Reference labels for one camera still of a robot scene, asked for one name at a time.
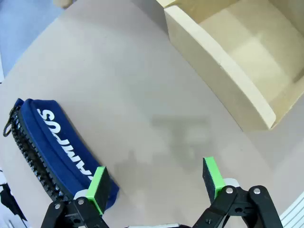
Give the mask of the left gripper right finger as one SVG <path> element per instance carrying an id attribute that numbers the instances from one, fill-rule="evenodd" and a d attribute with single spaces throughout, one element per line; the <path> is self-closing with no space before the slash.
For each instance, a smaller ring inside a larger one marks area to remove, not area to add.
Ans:
<path id="1" fill-rule="evenodd" d="M 202 177 L 210 206 L 194 228 L 223 228 L 230 217 L 241 217 L 248 228 L 281 228 L 282 222 L 266 187 L 249 190 L 225 183 L 213 157 L 202 159 Z"/>

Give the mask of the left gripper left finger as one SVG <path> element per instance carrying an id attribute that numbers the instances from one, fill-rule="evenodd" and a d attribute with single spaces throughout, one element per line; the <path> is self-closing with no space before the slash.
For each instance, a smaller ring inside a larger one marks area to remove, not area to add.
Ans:
<path id="1" fill-rule="evenodd" d="M 98 167 L 85 196 L 55 201 L 46 211 L 42 228 L 106 228 L 102 219 L 111 191 L 105 166 Z"/>

